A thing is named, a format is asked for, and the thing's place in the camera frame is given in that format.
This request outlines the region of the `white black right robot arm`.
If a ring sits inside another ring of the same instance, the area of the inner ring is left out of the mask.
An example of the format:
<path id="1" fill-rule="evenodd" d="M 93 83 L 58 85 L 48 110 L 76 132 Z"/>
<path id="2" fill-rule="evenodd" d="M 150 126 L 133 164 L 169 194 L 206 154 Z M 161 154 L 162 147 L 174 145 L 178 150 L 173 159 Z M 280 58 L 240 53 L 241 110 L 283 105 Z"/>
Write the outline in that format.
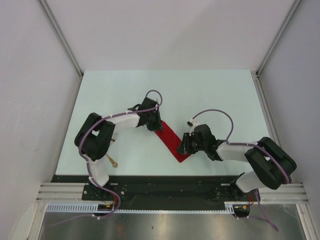
<path id="1" fill-rule="evenodd" d="M 212 161 L 247 162 L 252 171 L 240 174 L 230 188 L 231 196 L 242 201 L 249 192 L 267 187 L 278 189 L 290 182 L 290 175 L 297 169 L 296 162 L 271 138 L 263 137 L 253 143 L 227 142 L 216 139 L 207 124 L 193 126 L 183 134 L 177 152 L 194 155 L 204 152 Z"/>

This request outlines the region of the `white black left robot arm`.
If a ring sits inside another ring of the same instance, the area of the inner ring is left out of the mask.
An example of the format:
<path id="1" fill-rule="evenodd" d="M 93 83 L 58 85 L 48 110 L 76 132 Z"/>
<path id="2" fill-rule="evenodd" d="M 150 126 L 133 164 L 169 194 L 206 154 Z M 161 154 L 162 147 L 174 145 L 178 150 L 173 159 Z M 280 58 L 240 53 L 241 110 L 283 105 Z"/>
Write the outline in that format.
<path id="1" fill-rule="evenodd" d="M 141 104 L 127 111 L 102 117 L 93 112 L 88 115 L 74 139 L 81 157 L 87 164 L 89 181 L 94 185 L 93 194 L 100 200 L 110 196 L 111 188 L 106 184 L 109 175 L 103 158 L 117 139 L 118 132 L 146 126 L 151 132 L 162 131 L 160 103 L 145 97 Z"/>

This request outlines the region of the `red satin napkin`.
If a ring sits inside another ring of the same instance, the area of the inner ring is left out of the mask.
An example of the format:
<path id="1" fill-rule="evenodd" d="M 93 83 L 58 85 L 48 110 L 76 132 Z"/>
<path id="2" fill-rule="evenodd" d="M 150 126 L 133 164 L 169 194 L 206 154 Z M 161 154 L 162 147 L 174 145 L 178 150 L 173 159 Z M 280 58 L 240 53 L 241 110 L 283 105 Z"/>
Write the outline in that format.
<path id="1" fill-rule="evenodd" d="M 169 125 L 165 121 L 161 121 L 162 130 L 158 130 L 155 134 L 159 137 L 159 139 L 164 143 L 173 157 L 179 162 L 182 163 L 187 158 L 189 158 L 190 154 L 182 154 L 177 152 L 178 147 L 180 146 L 182 140 L 178 137 L 178 135 L 169 127 Z"/>

